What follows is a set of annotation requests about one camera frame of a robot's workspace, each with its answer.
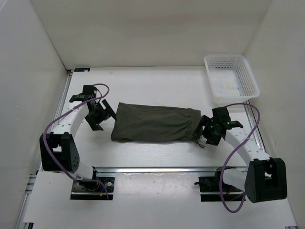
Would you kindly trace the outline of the olive green shorts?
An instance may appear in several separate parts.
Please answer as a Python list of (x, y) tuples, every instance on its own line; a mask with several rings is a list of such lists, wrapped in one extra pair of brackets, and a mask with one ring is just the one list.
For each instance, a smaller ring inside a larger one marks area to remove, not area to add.
[(120, 143), (193, 142), (201, 111), (192, 108), (119, 103), (111, 140)]

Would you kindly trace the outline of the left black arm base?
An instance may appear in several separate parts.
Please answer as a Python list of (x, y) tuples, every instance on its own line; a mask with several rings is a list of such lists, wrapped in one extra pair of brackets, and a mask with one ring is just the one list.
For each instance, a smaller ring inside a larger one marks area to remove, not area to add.
[(74, 181), (71, 188), (71, 200), (113, 200), (115, 177), (99, 177), (100, 183)]

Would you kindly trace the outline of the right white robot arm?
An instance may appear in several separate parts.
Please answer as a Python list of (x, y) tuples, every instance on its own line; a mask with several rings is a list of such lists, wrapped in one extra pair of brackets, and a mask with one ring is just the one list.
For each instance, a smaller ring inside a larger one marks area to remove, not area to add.
[(230, 118), (227, 106), (214, 108), (211, 118), (202, 116), (194, 135), (202, 135), (209, 145), (217, 146), (221, 139), (238, 153), (247, 166), (246, 171), (229, 167), (230, 156), (220, 171), (215, 173), (214, 186), (224, 191), (232, 186), (244, 192), (252, 203), (287, 198), (285, 162), (273, 158), (252, 142), (251, 133), (239, 121)]

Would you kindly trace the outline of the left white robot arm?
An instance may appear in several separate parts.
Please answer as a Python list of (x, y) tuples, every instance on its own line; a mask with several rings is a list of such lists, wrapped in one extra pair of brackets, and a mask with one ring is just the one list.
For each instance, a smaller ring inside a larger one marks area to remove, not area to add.
[(45, 171), (63, 172), (73, 180), (83, 180), (89, 191), (95, 191), (100, 185), (94, 167), (83, 163), (74, 138), (83, 121), (92, 131), (101, 131), (101, 122), (116, 114), (105, 100), (99, 84), (84, 85), (80, 94), (69, 100), (67, 111), (47, 125), (40, 136), (42, 168)]

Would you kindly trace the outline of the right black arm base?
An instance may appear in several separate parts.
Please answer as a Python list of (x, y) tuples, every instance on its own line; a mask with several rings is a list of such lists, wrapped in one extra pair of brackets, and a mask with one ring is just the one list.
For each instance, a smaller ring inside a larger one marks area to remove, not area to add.
[[(201, 202), (221, 202), (219, 191), (221, 169), (221, 167), (217, 168), (212, 176), (198, 177), (198, 181), (194, 183), (199, 187)], [(222, 191), (226, 202), (237, 202), (243, 198), (243, 191), (232, 185), (223, 183)]]

